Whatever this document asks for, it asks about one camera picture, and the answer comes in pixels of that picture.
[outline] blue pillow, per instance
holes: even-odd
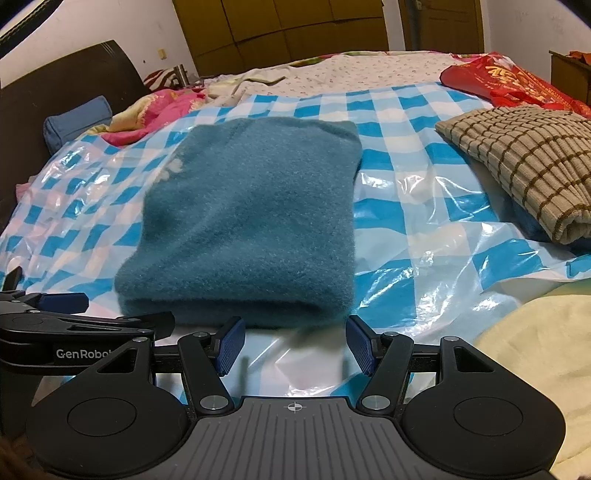
[[[102,95],[69,112],[48,116],[43,122],[43,137],[49,153],[53,155],[95,125],[109,125],[112,117],[109,102]]]

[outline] plastic sheet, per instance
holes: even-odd
[[[244,116],[351,120],[364,147],[353,311],[376,331],[420,342],[451,333],[474,340],[523,302],[591,269],[589,257],[524,239],[508,223],[500,188],[433,128],[487,105],[436,83],[309,99],[253,96],[234,108],[193,112],[121,150],[82,138],[59,152],[22,198],[0,238],[0,270],[20,265],[28,291],[84,291],[89,314],[116,316],[112,280],[139,240],[143,195],[166,174],[190,129]],[[188,331],[179,328],[164,342]],[[365,381],[341,327],[250,331],[224,378],[235,397],[355,397]],[[178,376],[159,382],[183,396]]]

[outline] brown checked pillow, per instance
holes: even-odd
[[[484,163],[552,241],[591,237],[591,121],[521,106],[474,110],[435,128]]]

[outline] metal screw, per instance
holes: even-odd
[[[390,406],[390,401],[382,395],[369,395],[365,397],[361,404],[369,410],[384,410]]]
[[[221,395],[208,395],[202,398],[199,404],[206,410],[221,410],[228,406],[229,401]]]

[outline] folded teal blanket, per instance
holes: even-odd
[[[195,127],[144,200],[117,273],[126,315],[258,327],[341,322],[353,302],[355,124],[237,119]]]

